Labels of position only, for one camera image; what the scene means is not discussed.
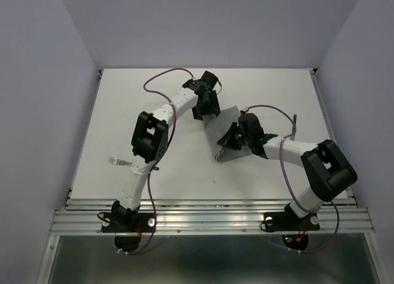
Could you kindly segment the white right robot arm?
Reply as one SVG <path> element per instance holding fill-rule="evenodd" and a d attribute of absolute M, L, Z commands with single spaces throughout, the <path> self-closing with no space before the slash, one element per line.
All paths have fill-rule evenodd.
<path fill-rule="evenodd" d="M 305 143 L 263 131 L 258 117 L 243 113 L 233 122 L 217 145 L 231 150 L 248 147 L 253 155 L 266 160 L 279 160 L 287 189 L 292 196 L 289 210 L 283 214 L 285 225 L 296 229 L 305 216 L 317 212 L 325 202 L 335 199 L 358 180 L 358 175 L 337 144 L 329 139 Z M 285 163 L 305 170 L 309 186 L 294 195 L 284 167 Z"/>

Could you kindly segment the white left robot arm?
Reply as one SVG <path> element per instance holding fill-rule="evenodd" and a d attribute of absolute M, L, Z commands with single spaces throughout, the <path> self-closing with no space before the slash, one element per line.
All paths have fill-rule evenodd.
<path fill-rule="evenodd" d="M 147 84 L 154 79 L 178 70 L 187 72 L 190 79 L 182 84 L 174 97 L 147 88 Z M 131 183 L 111 206 L 111 214 L 122 230 L 130 231 L 136 226 L 144 186 L 150 173 L 166 154 L 175 134 L 177 120 L 189 110 L 198 121 L 220 115 L 219 100 L 214 90 L 216 85 L 221 85 L 221 82 L 215 74 L 205 71 L 202 77 L 196 79 L 191 71 L 184 68 L 166 70 L 143 84 L 144 91 L 160 95 L 166 103 L 153 112 L 141 112 L 137 118 L 131 139 Z"/>

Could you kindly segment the black handled knife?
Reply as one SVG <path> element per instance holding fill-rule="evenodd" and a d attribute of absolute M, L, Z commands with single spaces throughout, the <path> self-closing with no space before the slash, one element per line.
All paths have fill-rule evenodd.
<path fill-rule="evenodd" d="M 294 114 L 293 115 L 293 119 L 292 119 L 292 133 L 291 133 L 291 136 L 290 136 L 290 139 L 292 141 L 295 140 L 296 133 L 297 133 L 297 115 Z"/>

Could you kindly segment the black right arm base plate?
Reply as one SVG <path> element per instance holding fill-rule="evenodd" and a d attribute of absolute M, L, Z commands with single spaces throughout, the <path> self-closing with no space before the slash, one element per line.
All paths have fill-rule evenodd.
<path fill-rule="evenodd" d="M 263 214 L 263 221 L 260 228 L 269 233 L 292 232 L 292 231 L 317 231 L 320 230 L 320 223 L 316 213 L 307 214 L 299 218 L 296 214 L 282 212 L 267 212 Z"/>

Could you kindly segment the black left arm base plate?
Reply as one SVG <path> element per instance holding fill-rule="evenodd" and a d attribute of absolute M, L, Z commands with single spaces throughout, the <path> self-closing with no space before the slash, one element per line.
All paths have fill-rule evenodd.
<path fill-rule="evenodd" d="M 154 213 L 138 213 L 129 222 L 115 217 L 113 213 L 99 212 L 97 218 L 101 221 L 103 233 L 155 233 L 156 217 Z"/>

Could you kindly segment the black handled fork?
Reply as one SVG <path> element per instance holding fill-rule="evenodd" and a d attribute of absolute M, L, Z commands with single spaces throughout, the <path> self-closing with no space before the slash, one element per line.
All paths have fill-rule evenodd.
<path fill-rule="evenodd" d="M 111 156 L 109 157 L 108 162 L 118 166 L 129 166 L 132 171 L 139 173 L 159 170 L 157 165 L 155 165 L 154 161 L 146 163 L 143 159 L 140 158 L 135 159 L 135 161 L 125 161 Z"/>

